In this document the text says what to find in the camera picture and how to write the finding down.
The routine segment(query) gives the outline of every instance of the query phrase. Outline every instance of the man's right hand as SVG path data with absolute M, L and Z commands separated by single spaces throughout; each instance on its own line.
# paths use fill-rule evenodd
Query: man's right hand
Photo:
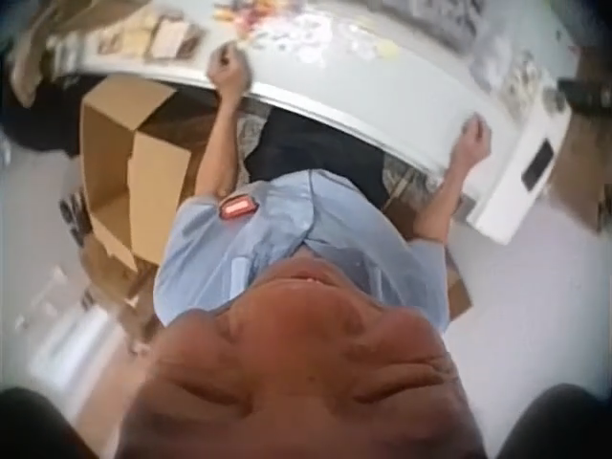
M 247 58 L 235 42 L 228 42 L 212 53 L 207 77 L 215 85 L 222 103 L 238 106 L 251 83 L 251 75 Z
M 452 149 L 450 169 L 466 175 L 491 154 L 491 129 L 478 115 L 471 117 Z

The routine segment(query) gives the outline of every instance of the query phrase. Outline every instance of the wrist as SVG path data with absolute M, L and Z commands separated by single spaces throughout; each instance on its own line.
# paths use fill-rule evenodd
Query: wrist
M 451 161 L 448 167 L 445 178 L 454 181 L 465 182 L 470 174 L 471 166 L 469 164 Z
M 240 98 L 223 98 L 221 97 L 221 103 L 219 104 L 218 112 L 223 115 L 234 116 L 238 114 L 240 108 Z

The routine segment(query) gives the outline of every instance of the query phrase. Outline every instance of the man's arm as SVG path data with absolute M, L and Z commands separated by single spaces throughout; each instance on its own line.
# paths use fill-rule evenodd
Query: man's arm
M 212 54 L 208 78 L 217 88 L 221 103 L 198 169 L 195 195 L 222 200 L 236 188 L 238 108 L 249 86 L 246 58 L 234 43 L 223 45 Z
M 450 219 L 459 205 L 464 182 L 471 170 L 491 152 L 491 130 L 474 116 L 455 144 L 450 167 L 433 198 L 414 222 L 416 237 L 446 244 Z

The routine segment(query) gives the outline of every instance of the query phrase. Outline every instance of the short sleeve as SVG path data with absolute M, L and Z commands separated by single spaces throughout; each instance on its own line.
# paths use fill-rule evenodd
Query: short sleeve
M 214 198 L 189 198 L 177 211 L 155 279 L 155 312 L 164 325 L 197 300 L 196 288 L 202 283 L 202 271 L 207 268 L 207 262 L 213 262 L 212 256 L 205 256 L 210 254 L 203 244 L 211 238 L 204 236 L 216 218 Z M 190 268 L 194 263 L 202 264 L 200 271 Z
M 446 248 L 439 242 L 415 239 L 408 243 L 419 266 L 425 298 L 418 298 L 423 313 L 440 332 L 449 324 Z

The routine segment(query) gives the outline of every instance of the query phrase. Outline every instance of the white wall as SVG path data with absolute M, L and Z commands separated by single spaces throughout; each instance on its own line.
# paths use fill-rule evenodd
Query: white wall
M 609 242 L 538 202 L 510 246 L 455 225 L 450 251 L 473 308 L 451 324 L 445 341 L 489 454 L 555 384 L 609 395 Z

